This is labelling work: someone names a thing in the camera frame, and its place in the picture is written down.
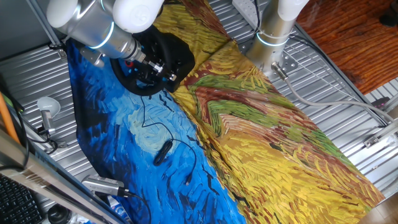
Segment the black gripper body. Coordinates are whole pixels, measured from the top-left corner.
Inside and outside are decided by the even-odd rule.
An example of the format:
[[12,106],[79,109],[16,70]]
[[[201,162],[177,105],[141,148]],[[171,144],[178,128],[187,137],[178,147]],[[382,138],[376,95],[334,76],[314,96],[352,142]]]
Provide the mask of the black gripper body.
[[164,71],[165,63],[163,60],[153,60],[148,63],[137,63],[137,83],[139,85],[163,84]]

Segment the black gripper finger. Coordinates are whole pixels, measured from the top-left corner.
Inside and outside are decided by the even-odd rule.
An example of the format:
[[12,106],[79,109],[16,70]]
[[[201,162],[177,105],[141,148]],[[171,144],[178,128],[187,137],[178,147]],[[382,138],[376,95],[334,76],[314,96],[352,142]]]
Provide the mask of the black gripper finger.
[[170,82],[169,81],[161,81],[161,82],[157,82],[153,87],[152,87],[152,91],[153,92],[159,92],[163,89],[166,89],[167,91],[171,91],[171,86],[170,86]]
[[172,70],[172,64],[167,62],[157,62],[154,64],[154,81],[155,82],[174,82],[177,79],[177,75]]

